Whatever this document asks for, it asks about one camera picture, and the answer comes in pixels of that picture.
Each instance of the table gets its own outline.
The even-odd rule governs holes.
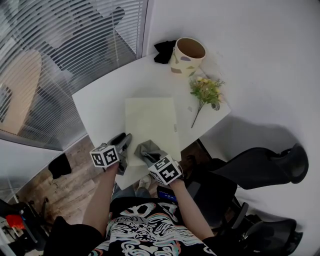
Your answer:
[[[11,101],[0,129],[17,135],[25,124],[41,74],[41,54],[36,50],[20,53],[0,76],[0,83],[12,91]]]
[[[204,76],[200,69],[196,74]],[[149,55],[102,76],[72,97],[95,147],[125,132],[126,98],[172,97],[180,149],[183,150],[230,113],[226,103],[221,104],[219,111],[206,104],[191,129],[198,100],[190,91],[187,77],[172,73],[169,65],[155,63],[154,55]],[[126,171],[116,181],[125,183],[123,187],[129,186],[146,172],[148,170]]]

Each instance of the window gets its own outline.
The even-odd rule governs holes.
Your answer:
[[[63,150],[86,134],[72,94],[142,55],[147,0],[0,3],[0,138]]]

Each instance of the flower stem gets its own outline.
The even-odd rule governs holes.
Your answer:
[[[194,125],[195,125],[195,122],[196,122],[196,120],[197,120],[197,117],[198,117],[198,115],[199,115],[199,113],[200,113],[200,110],[202,109],[202,107],[204,106],[204,102],[201,102],[201,100],[199,101],[199,106],[198,106],[198,111],[196,112],[196,116],[195,116],[195,119],[194,119],[194,121],[193,121],[193,123],[192,123],[192,125],[191,125],[191,129],[194,127]]]

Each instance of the black t-shirt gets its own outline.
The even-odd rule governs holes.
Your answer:
[[[43,255],[201,256],[216,255],[216,246],[214,237],[201,241],[184,226],[172,201],[121,197],[110,205],[106,237],[91,226],[69,225],[57,217]]]

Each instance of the wooden floor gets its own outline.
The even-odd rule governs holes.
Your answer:
[[[48,222],[53,223],[57,216],[62,216],[69,224],[81,223],[99,177],[103,173],[101,168],[93,165],[89,155],[93,148],[89,136],[86,136],[66,152],[72,169],[71,174],[63,175],[53,181],[51,172],[45,168],[17,193],[19,201],[34,201],[34,208],[40,212],[44,198],[48,198],[45,214]],[[194,155],[198,163],[209,159],[200,145],[194,142],[181,152],[180,164],[187,173],[191,171],[188,155]],[[154,181],[149,189],[154,197],[157,185]]]

